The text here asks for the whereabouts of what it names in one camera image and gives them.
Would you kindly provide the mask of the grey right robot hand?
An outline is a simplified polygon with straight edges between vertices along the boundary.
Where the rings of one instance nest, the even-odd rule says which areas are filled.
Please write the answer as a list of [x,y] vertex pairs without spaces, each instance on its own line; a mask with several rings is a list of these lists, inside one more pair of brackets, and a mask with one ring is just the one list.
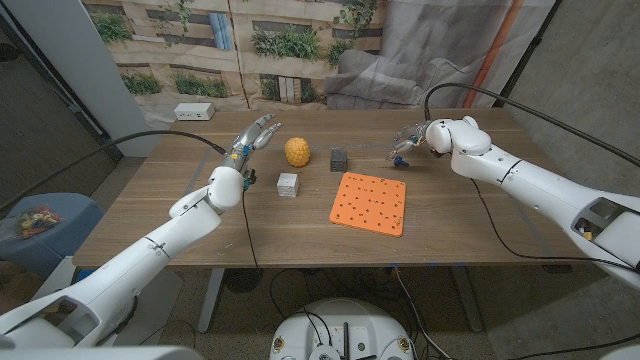
[[387,159],[394,161],[401,153],[422,146],[426,142],[426,132],[430,125],[431,121],[422,121],[402,128],[393,137],[393,150]]

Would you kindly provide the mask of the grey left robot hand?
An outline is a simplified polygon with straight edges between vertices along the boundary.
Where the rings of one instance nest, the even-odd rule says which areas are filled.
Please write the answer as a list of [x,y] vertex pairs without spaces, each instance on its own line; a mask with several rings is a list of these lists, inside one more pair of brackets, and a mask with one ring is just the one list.
[[243,173],[246,170],[251,154],[265,148],[281,127],[281,123],[268,126],[268,122],[274,117],[274,114],[266,114],[245,128],[231,143],[222,166],[230,167]]

